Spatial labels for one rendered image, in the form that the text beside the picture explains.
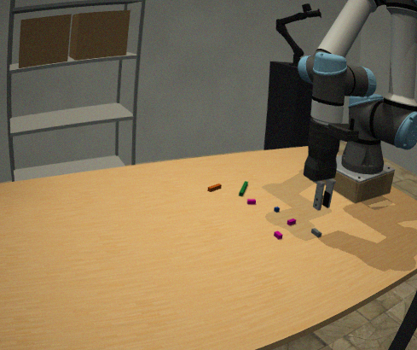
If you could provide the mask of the green rod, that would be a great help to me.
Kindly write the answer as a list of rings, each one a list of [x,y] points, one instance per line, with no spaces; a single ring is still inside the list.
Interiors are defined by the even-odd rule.
[[[247,182],[247,181],[245,181],[245,182],[243,183],[243,185],[242,185],[241,189],[240,189],[239,196],[243,196],[243,195],[244,195],[244,193],[245,193],[245,191],[246,191],[246,187],[247,187],[247,185],[248,185],[248,182]]]

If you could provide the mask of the orange rod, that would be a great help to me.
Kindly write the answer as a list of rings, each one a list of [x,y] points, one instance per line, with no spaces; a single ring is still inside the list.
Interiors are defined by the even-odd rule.
[[[219,189],[221,189],[221,187],[222,187],[221,184],[215,184],[215,185],[212,185],[212,186],[208,187],[208,191],[212,192],[214,190],[219,190]]]

